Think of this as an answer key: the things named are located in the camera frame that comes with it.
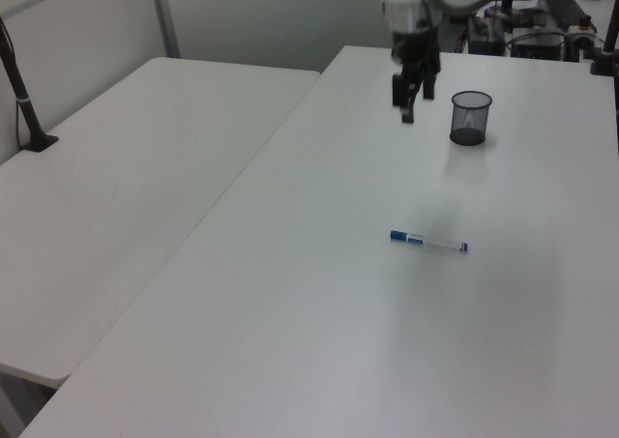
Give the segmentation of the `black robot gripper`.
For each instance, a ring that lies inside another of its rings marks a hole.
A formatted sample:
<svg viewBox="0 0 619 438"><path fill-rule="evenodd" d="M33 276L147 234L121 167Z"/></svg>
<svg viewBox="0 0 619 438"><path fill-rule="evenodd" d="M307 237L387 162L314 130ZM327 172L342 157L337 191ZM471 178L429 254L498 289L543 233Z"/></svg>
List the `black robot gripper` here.
<svg viewBox="0 0 619 438"><path fill-rule="evenodd" d="M392 58L401 66L401 73L392 76L392 105L399 109L404 124L413 124L415 79L424 79L425 100L435 98L435 82L440 73L437 30L422 28L412 33L393 32L391 36Z"/></svg>

